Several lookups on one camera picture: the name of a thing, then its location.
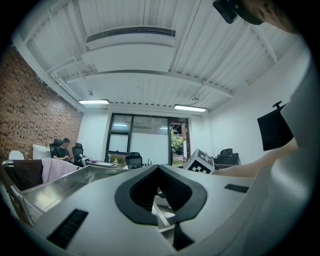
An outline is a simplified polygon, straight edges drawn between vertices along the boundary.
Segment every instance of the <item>man sitting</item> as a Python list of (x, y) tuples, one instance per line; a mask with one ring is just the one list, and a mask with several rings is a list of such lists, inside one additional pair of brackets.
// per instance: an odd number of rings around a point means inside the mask
[(72, 159), (74, 158), (73, 156), (70, 157), (69, 151), (68, 151), (68, 146), (70, 145), (70, 139), (64, 138), (62, 145), (57, 146), (54, 151), (53, 151), (53, 158), (58, 159), (58, 160), (64, 160), (68, 162), (73, 162)]

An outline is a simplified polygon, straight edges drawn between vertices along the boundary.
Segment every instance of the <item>forearm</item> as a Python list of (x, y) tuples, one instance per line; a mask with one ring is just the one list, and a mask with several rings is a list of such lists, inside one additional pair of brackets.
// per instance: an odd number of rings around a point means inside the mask
[(254, 178), (257, 175), (260, 168), (272, 166), (277, 159), (297, 149), (298, 145), (296, 139), (293, 138), (286, 145), (268, 152), (257, 161), (254, 161), (249, 164), (232, 166), (226, 169), (222, 169), (218, 172), (214, 172), (213, 174), (222, 176)]

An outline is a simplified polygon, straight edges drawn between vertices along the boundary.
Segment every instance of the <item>pink cloth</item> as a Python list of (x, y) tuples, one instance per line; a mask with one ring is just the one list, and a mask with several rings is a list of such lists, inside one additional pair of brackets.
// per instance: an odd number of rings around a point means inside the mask
[(43, 166), (43, 183), (48, 183), (57, 180), (63, 175), (76, 171), (78, 168), (78, 166), (73, 165), (70, 162), (53, 158), (42, 158), (41, 161)]

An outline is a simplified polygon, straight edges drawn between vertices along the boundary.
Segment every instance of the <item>brick wall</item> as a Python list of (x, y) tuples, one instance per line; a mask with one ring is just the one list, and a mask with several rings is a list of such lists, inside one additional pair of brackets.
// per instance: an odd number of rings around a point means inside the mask
[(54, 138), (77, 142), (83, 114), (42, 82), (14, 47), (0, 57), (0, 161), (11, 150), (32, 159), (32, 144)]

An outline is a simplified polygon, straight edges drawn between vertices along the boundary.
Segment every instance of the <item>ceiling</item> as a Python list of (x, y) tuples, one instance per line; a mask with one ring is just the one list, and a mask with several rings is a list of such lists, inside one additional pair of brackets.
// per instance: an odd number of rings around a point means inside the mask
[[(17, 28), (13, 43), (33, 70), (80, 110), (78, 100), (108, 99), (109, 106), (156, 110), (192, 104), (210, 111), (251, 85), (297, 40), (263, 23), (238, 17), (227, 24), (212, 0), (49, 0), (40, 2)], [(114, 70), (86, 65), (86, 36), (123, 26), (158, 26), (176, 31), (168, 72)], [(52, 78), (49, 72), (74, 60)]]

